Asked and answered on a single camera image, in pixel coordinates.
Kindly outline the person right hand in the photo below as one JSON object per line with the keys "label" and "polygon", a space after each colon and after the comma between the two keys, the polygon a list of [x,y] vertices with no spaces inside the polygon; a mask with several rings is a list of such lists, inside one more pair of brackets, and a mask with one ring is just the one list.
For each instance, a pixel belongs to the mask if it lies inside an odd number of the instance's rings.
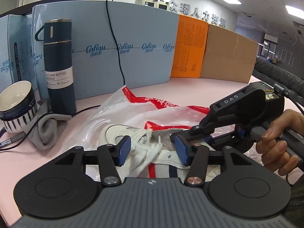
{"label": "person right hand", "polygon": [[271,122],[262,135],[262,140],[256,144],[256,151],[261,154],[264,167],[277,171],[280,176],[286,176],[298,165],[298,158],[287,153],[287,142],[277,140],[284,129],[291,129],[303,136],[303,114],[291,109],[285,110]]}

